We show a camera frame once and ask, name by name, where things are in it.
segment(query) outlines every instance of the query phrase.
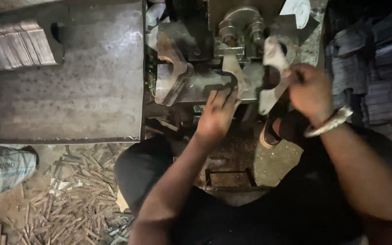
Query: bracelet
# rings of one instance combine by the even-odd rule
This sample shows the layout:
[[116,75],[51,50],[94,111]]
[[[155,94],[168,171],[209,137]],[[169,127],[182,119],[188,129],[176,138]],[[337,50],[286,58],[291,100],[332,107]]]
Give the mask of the bracelet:
[[314,129],[311,125],[304,132],[306,138],[315,137],[324,134],[340,125],[342,125],[350,115],[353,114],[352,109],[349,106],[341,107],[337,113],[333,114],[326,122],[318,129]]

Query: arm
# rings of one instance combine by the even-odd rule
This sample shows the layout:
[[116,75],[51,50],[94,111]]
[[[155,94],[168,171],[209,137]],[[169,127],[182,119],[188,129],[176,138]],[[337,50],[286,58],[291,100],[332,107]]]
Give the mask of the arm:
[[212,91],[188,146],[146,197],[130,244],[168,244],[168,229],[178,217],[210,150],[226,135],[239,104],[237,90]]
[[[331,83],[310,65],[298,65],[292,71],[285,73],[291,102],[319,127],[333,112]],[[392,170],[346,124],[322,134],[321,140],[350,205],[361,214],[392,221]]]

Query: sack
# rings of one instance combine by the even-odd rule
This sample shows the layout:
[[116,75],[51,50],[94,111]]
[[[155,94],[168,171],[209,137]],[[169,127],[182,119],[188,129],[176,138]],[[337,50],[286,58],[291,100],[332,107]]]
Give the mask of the sack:
[[0,146],[0,193],[30,178],[36,171],[37,155]]

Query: stacked metal plates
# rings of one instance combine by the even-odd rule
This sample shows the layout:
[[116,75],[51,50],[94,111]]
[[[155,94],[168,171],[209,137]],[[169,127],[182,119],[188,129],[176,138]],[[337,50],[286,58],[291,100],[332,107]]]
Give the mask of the stacked metal plates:
[[58,5],[29,19],[0,19],[0,71],[61,64],[63,46],[52,32],[68,14],[67,7]]

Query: hand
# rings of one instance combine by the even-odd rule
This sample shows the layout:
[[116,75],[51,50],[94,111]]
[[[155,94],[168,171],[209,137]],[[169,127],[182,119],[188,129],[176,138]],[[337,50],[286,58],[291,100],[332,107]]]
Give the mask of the hand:
[[231,126],[232,117],[240,104],[238,88],[213,90],[199,120],[195,136],[207,146],[214,146],[225,137]]
[[332,84],[323,71],[309,64],[299,64],[285,70],[284,76],[289,82],[291,103],[314,127],[329,119],[334,112]]

